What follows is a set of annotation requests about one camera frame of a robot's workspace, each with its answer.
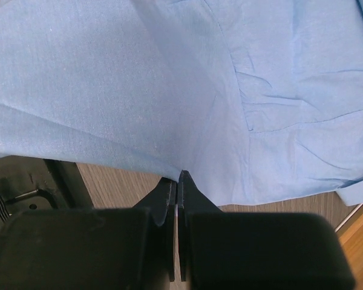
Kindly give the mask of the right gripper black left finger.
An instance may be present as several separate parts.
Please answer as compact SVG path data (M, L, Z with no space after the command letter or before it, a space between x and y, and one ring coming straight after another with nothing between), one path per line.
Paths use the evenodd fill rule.
M176 183L131 208L24 211L0 232L0 289L168 289Z

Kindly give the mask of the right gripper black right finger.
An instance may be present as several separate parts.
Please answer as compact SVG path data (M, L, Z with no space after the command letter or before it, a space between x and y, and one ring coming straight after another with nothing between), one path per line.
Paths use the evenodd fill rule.
M310 213L223 212L187 171L177 185L178 253L188 289L353 289L332 226Z

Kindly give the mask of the light blue long sleeve shirt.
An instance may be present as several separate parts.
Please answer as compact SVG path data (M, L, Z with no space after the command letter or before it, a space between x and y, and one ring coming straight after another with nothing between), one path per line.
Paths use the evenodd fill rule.
M363 203L363 1L0 1L6 155Z

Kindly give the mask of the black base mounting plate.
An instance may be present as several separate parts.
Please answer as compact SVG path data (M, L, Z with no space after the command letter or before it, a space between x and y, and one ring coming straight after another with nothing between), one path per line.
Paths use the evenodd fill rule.
M92 207L75 163L20 156L0 158L0 228L18 211Z

